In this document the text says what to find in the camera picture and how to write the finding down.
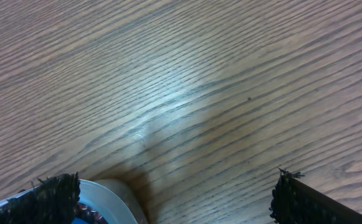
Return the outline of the blue plastic measuring scoop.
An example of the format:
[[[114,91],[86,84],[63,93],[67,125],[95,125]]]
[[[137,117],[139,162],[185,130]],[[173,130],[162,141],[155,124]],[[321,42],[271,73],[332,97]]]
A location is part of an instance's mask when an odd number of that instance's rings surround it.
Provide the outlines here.
[[[71,224],[88,224],[86,221],[80,218],[74,218]]]

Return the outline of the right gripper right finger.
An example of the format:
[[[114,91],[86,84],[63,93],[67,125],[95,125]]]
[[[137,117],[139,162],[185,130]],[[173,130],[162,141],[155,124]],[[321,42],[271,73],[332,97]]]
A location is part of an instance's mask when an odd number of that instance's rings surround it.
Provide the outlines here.
[[[362,214],[300,182],[301,177],[280,169],[269,207],[275,223],[362,224]]]

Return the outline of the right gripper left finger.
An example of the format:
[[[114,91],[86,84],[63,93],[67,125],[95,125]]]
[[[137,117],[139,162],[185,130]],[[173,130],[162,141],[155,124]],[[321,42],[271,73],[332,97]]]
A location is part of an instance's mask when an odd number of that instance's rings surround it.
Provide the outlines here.
[[[80,200],[78,173],[45,180],[20,197],[0,206],[0,224],[72,223]]]

